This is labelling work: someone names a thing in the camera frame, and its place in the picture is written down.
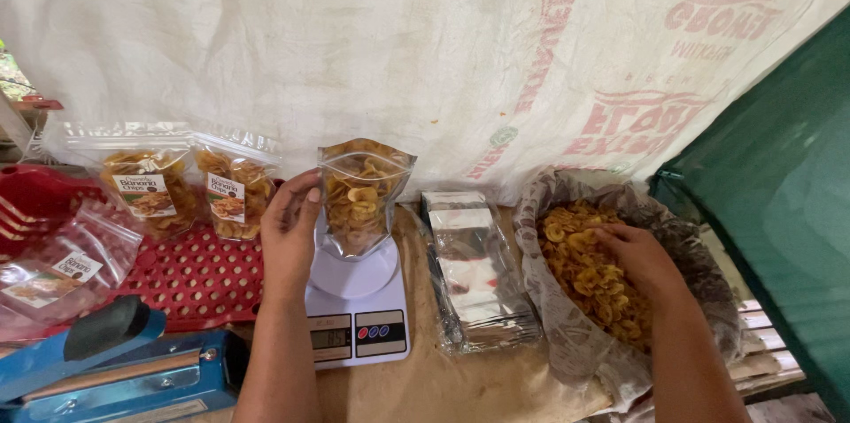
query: clear plastic wrap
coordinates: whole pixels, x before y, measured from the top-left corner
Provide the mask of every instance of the clear plastic wrap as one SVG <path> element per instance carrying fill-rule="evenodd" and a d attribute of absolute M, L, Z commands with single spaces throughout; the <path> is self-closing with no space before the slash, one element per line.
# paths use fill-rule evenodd
<path fill-rule="evenodd" d="M 197 217 L 200 179 L 190 138 L 186 123 L 66 123 L 68 149 L 86 158 L 101 187 L 155 240 L 189 230 Z"/>
<path fill-rule="evenodd" d="M 274 196 L 271 174 L 281 167 L 277 143 L 235 128 L 209 128 L 194 136 L 212 226 L 221 238 L 251 240 Z"/>
<path fill-rule="evenodd" d="M 138 226 L 125 211 L 85 200 L 43 243 L 0 266 L 0 342 L 37 337 L 103 302 L 133 267 Z"/>
<path fill-rule="evenodd" d="M 536 342 L 542 331 L 522 287 L 498 210 L 477 191 L 422 192 L 420 217 L 449 354 Z"/>
<path fill-rule="evenodd" d="M 368 139 L 320 147 L 323 247 L 341 259 L 360 260 L 389 238 L 395 199 L 416 160 Z"/>

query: white tarp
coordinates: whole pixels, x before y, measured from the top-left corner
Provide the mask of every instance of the white tarp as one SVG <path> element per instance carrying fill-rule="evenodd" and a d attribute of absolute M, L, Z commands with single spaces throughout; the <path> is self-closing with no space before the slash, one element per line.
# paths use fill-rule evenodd
<path fill-rule="evenodd" d="M 285 177 L 369 137 L 419 156 L 409 198 L 513 203 L 547 164 L 651 175 L 848 1 L 0 0 L 0 37 L 68 119 L 242 126 Z"/>

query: green fabric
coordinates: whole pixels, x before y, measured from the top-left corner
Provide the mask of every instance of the green fabric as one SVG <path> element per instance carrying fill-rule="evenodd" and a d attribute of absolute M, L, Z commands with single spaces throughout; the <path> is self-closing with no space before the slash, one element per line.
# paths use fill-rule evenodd
<path fill-rule="evenodd" d="M 665 164 L 833 413 L 850 420 L 850 9 Z"/>

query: brown cardboard surface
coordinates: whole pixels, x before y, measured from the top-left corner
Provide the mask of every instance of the brown cardboard surface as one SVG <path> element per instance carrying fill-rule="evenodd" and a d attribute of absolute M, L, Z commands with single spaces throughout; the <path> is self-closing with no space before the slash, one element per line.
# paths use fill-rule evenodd
<path fill-rule="evenodd" d="M 509 212 L 502 210 L 502 224 L 513 239 Z M 596 380 L 584 392 L 555 380 L 546 342 L 459 357 L 441 352 L 425 247 L 409 213 L 398 206 L 393 237 L 404 267 L 410 355 L 398 362 L 317 372 L 324 421 L 569 423 L 611 404 Z M 186 421 L 228 421 L 231 412 Z"/>

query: hand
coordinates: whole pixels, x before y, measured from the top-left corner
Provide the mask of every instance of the hand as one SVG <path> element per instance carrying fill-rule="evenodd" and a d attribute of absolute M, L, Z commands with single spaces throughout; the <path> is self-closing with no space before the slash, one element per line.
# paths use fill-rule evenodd
<path fill-rule="evenodd" d="M 594 232 L 600 243 L 620 260 L 637 291 L 653 303 L 676 301 L 690 295 L 676 264 L 648 231 L 628 225 L 602 224 Z"/>
<path fill-rule="evenodd" d="M 285 182 L 260 221 L 263 300 L 303 299 L 313 262 L 313 229 L 321 211 L 319 169 Z"/>

